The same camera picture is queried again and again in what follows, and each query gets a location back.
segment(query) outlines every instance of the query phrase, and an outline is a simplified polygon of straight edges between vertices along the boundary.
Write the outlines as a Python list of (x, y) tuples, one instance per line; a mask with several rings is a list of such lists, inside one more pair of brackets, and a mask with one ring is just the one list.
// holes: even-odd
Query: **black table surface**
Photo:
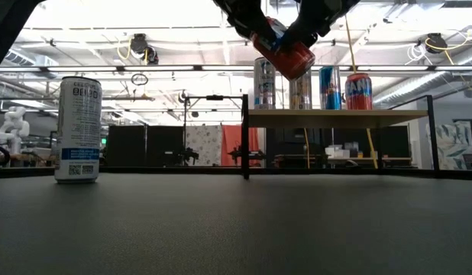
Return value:
[(0, 179), (0, 274), (472, 274), (472, 181)]

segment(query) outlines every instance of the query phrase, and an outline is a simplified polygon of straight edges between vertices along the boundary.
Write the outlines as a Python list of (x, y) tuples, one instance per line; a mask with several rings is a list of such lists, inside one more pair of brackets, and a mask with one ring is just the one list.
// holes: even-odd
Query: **barcode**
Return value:
[(82, 174), (82, 166), (81, 165), (70, 165), (70, 171), (68, 172), (69, 175), (81, 175)]
[(92, 175), (93, 174), (93, 166), (92, 165), (84, 165), (82, 169), (83, 175)]

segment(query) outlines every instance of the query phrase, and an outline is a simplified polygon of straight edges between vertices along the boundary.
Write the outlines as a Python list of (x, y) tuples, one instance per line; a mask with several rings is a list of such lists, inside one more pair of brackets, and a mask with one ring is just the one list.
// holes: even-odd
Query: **white robot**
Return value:
[(29, 122), (24, 121), (24, 115), (24, 107), (10, 107), (5, 113), (5, 122), (0, 128), (0, 144), (7, 144), (10, 154), (20, 154), (22, 138), (29, 135)]

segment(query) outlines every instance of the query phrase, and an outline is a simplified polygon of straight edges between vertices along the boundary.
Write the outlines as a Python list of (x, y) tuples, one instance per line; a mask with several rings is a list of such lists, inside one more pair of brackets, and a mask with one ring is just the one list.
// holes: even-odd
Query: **red curtain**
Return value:
[[(250, 128), (249, 141), (250, 150), (259, 150), (258, 147), (258, 129)], [(222, 166), (234, 166), (234, 160), (231, 153), (235, 148), (241, 145), (241, 126), (240, 125), (228, 125), (222, 126), (222, 146), (221, 146), (221, 165)], [(251, 160), (250, 166), (259, 164), (259, 160)], [(238, 158), (238, 166), (241, 165), (241, 158)]]

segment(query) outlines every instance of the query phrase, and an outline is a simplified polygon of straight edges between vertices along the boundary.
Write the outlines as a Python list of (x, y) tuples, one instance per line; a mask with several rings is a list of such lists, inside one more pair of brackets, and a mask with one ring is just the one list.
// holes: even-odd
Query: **red can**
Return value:
[(366, 73), (354, 73), (346, 81), (348, 110), (372, 110), (372, 79)]
[[(282, 37), (286, 27), (277, 19), (267, 19), (277, 37)], [(274, 52), (271, 50), (272, 45), (266, 39), (258, 37), (256, 33), (251, 35), (251, 41), (253, 41), (253, 46), (288, 80), (298, 79), (314, 65), (314, 54), (302, 42), (292, 45), (289, 51)]]

